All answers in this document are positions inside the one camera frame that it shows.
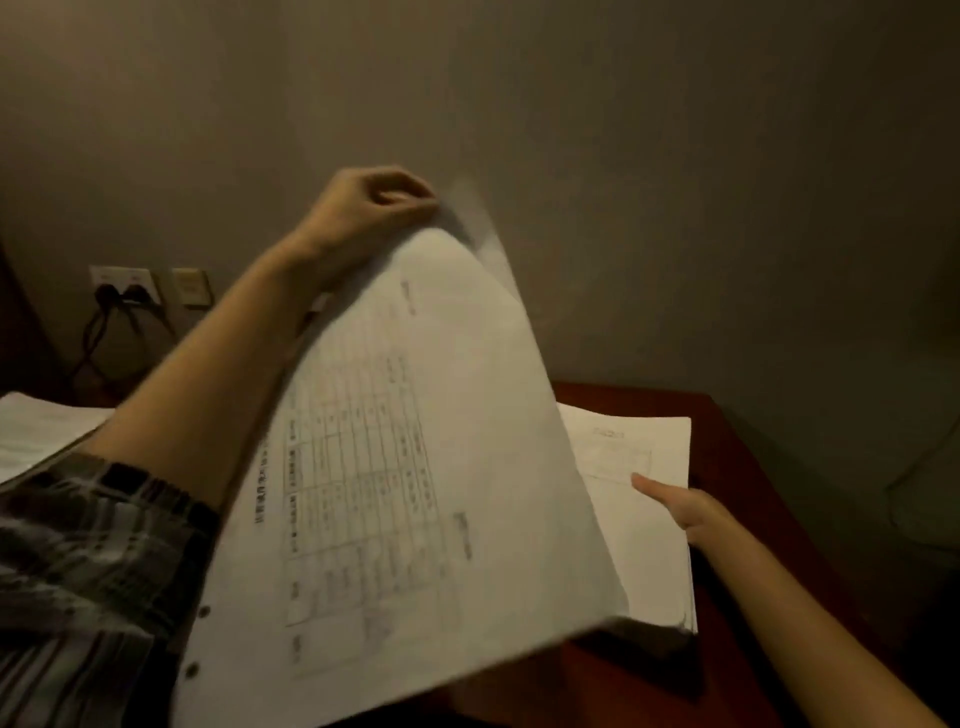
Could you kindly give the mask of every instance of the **red-brown wooden table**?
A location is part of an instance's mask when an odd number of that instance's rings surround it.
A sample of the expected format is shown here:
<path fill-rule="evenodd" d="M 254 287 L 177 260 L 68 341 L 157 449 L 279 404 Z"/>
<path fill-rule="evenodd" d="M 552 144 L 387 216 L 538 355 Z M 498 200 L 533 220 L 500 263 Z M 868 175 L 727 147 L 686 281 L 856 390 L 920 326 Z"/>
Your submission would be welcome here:
<path fill-rule="evenodd" d="M 557 400 L 608 415 L 689 417 L 690 485 L 721 500 L 857 637 L 877 645 L 838 577 L 787 510 L 754 457 L 707 395 L 584 384 L 554 385 Z M 458 683 L 464 715 L 505 725 L 755 726 L 799 713 L 730 596 L 694 561 L 699 636 L 667 660 L 612 661 L 583 642 Z"/>

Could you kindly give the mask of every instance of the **plaid sleeve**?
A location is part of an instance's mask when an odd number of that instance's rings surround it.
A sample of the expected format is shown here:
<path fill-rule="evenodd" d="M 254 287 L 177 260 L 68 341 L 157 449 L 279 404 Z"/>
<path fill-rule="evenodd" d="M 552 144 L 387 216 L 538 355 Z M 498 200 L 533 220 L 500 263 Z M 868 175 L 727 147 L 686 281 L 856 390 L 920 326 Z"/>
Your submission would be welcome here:
<path fill-rule="evenodd" d="M 187 620 L 218 516 L 72 452 L 0 484 L 0 725 L 109 725 Z"/>

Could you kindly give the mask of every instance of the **person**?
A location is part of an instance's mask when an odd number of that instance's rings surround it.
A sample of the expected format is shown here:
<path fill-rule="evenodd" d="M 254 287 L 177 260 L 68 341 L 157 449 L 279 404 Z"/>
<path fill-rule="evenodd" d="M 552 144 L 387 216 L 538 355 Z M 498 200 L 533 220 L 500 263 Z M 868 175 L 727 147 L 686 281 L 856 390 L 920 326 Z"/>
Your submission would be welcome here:
<path fill-rule="evenodd" d="M 398 167 L 337 173 L 92 437 L 0 485 L 0 725 L 166 722 L 172 645 L 310 304 L 437 208 Z M 634 485 L 706 554 L 812 724 L 941 724 L 723 506 Z"/>

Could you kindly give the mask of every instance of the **forearm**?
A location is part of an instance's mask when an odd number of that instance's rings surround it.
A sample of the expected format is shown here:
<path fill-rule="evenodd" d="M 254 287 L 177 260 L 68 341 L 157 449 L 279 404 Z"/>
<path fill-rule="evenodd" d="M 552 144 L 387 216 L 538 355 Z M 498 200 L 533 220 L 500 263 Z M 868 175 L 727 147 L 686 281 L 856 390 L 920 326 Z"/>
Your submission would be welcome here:
<path fill-rule="evenodd" d="M 220 508 L 318 290 L 316 266 L 283 245 L 263 254 L 84 449 Z"/>
<path fill-rule="evenodd" d="M 700 548 L 812 725 L 943 725 L 739 523 Z"/>

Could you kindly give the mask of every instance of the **hand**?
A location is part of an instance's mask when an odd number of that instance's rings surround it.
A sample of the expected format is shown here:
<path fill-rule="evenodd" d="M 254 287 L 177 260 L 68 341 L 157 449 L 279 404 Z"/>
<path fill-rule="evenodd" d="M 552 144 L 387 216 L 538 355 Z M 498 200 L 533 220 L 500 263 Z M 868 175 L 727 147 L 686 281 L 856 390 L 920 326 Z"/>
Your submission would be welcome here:
<path fill-rule="evenodd" d="M 736 519 L 715 497 L 696 489 L 651 480 L 639 473 L 630 475 L 634 490 L 666 506 L 677 525 L 686 532 L 691 546 L 703 547 L 730 526 L 739 526 Z"/>
<path fill-rule="evenodd" d="M 427 222 L 439 204 L 429 185 L 400 167 L 342 169 L 283 241 L 340 276 L 380 253 L 391 233 Z"/>

